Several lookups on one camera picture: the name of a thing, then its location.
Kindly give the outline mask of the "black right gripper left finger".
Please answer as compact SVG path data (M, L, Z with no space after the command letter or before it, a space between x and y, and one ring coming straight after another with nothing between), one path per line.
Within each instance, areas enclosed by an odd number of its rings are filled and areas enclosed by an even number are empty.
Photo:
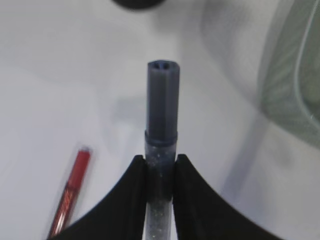
M147 164L135 155L111 191L53 240L141 240L147 205Z

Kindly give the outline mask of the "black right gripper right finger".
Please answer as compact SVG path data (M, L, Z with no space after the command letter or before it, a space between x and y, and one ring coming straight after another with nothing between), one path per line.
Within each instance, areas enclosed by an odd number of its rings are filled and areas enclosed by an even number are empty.
M276 240L218 195L185 154L174 164L173 211L179 240Z

